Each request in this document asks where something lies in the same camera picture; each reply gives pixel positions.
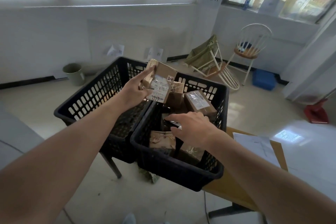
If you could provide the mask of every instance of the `hand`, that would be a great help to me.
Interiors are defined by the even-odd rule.
[[[221,134],[223,131],[216,128],[209,121],[209,118],[201,112],[188,112],[182,114],[171,114],[165,120],[177,121],[181,124],[182,129],[171,127],[171,132],[188,145],[199,147],[207,150],[209,141],[213,136]]]
[[[139,83],[149,75],[154,68],[155,66],[152,66],[131,78],[122,90],[113,97],[118,99],[118,103],[122,106],[122,112],[140,104],[144,98],[153,92],[153,90],[139,90]]]

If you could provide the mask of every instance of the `shoe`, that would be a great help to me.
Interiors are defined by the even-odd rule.
[[[134,214],[127,214],[122,224],[137,224]]]

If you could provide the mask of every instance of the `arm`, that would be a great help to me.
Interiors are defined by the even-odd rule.
[[[215,156],[274,224],[334,223],[336,203],[260,158],[217,129],[202,113],[166,117],[181,124],[176,137]]]
[[[53,135],[0,172],[0,223],[52,223],[69,201],[119,115],[150,90],[138,90],[147,69],[106,103]]]

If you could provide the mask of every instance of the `forearm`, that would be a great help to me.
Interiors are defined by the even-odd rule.
[[[272,223],[331,223],[336,204],[305,182],[216,132],[207,149]]]
[[[2,218],[7,215],[10,221],[13,216],[43,213],[47,218],[43,222],[53,221],[123,111],[115,96],[4,168],[0,172]],[[27,218],[35,223],[41,220]]]

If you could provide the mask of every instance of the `blue crate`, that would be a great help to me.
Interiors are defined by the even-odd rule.
[[[273,90],[276,86],[276,83],[277,81],[274,77],[274,74],[271,72],[267,72],[261,69],[256,69],[253,72],[252,84],[254,86],[265,90]]]

